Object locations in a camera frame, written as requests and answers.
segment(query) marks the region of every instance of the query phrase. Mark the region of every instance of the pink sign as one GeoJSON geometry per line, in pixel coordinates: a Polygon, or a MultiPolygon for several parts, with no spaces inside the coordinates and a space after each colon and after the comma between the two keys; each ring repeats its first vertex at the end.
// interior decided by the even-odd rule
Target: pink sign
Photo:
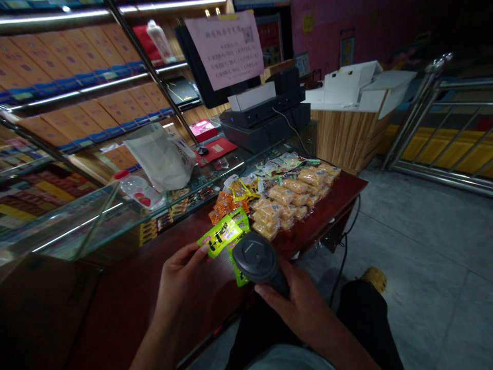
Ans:
{"type": "Polygon", "coordinates": [[[250,12],[188,18],[185,24],[214,91],[263,73],[255,17],[250,12]]]}

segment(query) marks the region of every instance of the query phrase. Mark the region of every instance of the stainless steel gate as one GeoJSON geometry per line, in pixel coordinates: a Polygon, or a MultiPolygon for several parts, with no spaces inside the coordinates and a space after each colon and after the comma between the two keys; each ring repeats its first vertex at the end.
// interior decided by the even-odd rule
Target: stainless steel gate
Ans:
{"type": "Polygon", "coordinates": [[[458,140],[463,136],[464,132],[472,127],[471,124],[475,122],[479,114],[484,113],[487,107],[493,107],[493,102],[491,101],[437,101],[437,98],[445,91],[493,90],[493,79],[463,80],[459,82],[447,82],[440,79],[444,65],[451,58],[451,54],[445,54],[441,58],[433,61],[427,67],[425,78],[419,87],[418,93],[411,102],[411,106],[407,112],[407,118],[403,121],[384,160],[382,168],[399,171],[493,197],[493,180],[482,176],[482,174],[493,165],[493,149],[489,149],[488,147],[485,149],[484,145],[481,147],[482,153],[485,156],[483,156],[480,161],[473,160],[477,162],[475,163],[477,169],[474,171],[465,173],[463,171],[460,172],[457,169],[461,164],[465,163],[465,161],[471,163],[471,159],[477,158],[477,156],[472,157],[472,155],[475,154],[475,151],[478,150],[491,135],[493,125],[486,130],[483,135],[476,135],[477,140],[474,143],[471,143],[471,146],[462,155],[459,154],[460,157],[458,160],[454,159],[453,162],[449,162],[449,165],[446,166],[443,165],[443,161],[441,164],[439,163],[444,156],[451,158],[458,153],[457,145],[455,144],[458,144],[458,140]],[[408,149],[413,139],[417,139],[416,133],[418,129],[423,127],[423,122],[429,118],[430,111],[437,107],[448,109],[445,117],[431,132],[429,138],[421,147],[421,143],[415,141],[415,144],[417,145],[414,145],[413,150],[409,151],[413,153],[407,153],[404,159],[403,154],[406,149],[408,149]],[[430,146],[436,144],[437,134],[441,132],[444,124],[450,120],[451,115],[454,115],[458,113],[459,110],[463,109],[461,107],[470,107],[473,108],[473,111],[470,113],[467,112],[467,119],[459,124],[460,126],[457,128],[457,132],[446,143],[445,147],[431,160],[429,158],[424,160],[423,154],[425,151],[429,151],[431,149],[430,146]]]}

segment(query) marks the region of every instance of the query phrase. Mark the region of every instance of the leg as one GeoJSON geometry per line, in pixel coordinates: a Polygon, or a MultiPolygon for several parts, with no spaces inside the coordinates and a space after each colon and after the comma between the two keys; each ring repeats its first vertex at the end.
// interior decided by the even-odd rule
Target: leg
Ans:
{"type": "Polygon", "coordinates": [[[387,320],[387,302],[371,283],[347,283],[341,291],[337,317],[382,370],[404,368],[387,320]]]}
{"type": "Polygon", "coordinates": [[[245,368],[275,344],[302,345],[281,317],[263,299],[243,315],[226,370],[245,368]]]}

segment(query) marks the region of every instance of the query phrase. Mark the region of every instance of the metal railing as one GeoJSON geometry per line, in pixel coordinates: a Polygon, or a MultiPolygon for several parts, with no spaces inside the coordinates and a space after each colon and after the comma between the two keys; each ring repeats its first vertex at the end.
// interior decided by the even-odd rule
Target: metal railing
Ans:
{"type": "Polygon", "coordinates": [[[440,160],[447,154],[454,153],[454,144],[464,134],[464,131],[471,128],[471,124],[476,120],[482,109],[488,106],[493,106],[493,102],[438,102],[437,98],[443,91],[478,91],[483,89],[493,89],[493,79],[482,79],[474,81],[446,82],[440,80],[440,75],[444,65],[452,58],[451,54],[445,54],[441,58],[433,61],[426,69],[426,75],[419,87],[418,92],[412,100],[407,118],[403,121],[399,132],[397,133],[391,148],[382,165],[383,169],[395,170],[409,175],[425,178],[435,182],[444,183],[459,189],[472,191],[481,195],[493,197],[493,179],[482,177],[481,174],[493,165],[493,149],[491,153],[486,152],[487,159],[473,173],[459,172],[457,168],[464,161],[471,159],[471,155],[479,148],[479,146],[491,135],[493,126],[484,132],[476,142],[452,165],[447,165],[446,168],[438,166],[440,160]],[[409,144],[415,138],[420,127],[423,127],[423,122],[429,118],[430,110],[434,107],[449,107],[445,117],[440,121],[438,126],[433,130],[424,145],[419,149],[419,152],[412,158],[403,159],[403,154],[409,144]],[[457,113],[456,107],[475,107],[473,113],[469,113],[469,118],[461,123],[461,128],[455,133],[445,147],[435,156],[431,163],[424,163],[422,160],[423,153],[436,144],[437,134],[443,129],[444,124],[449,121],[450,116],[457,113]]]}

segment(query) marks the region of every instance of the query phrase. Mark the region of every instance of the pink wall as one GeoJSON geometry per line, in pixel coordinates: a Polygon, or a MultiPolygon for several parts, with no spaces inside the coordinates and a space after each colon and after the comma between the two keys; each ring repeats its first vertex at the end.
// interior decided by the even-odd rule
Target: pink wall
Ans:
{"type": "Polygon", "coordinates": [[[387,62],[429,29],[433,12],[426,4],[426,0],[291,0],[294,53],[308,51],[312,70],[332,72],[338,68],[340,31],[355,27],[354,62],[387,62]],[[315,26],[303,33],[306,15],[314,17],[315,26]]]}

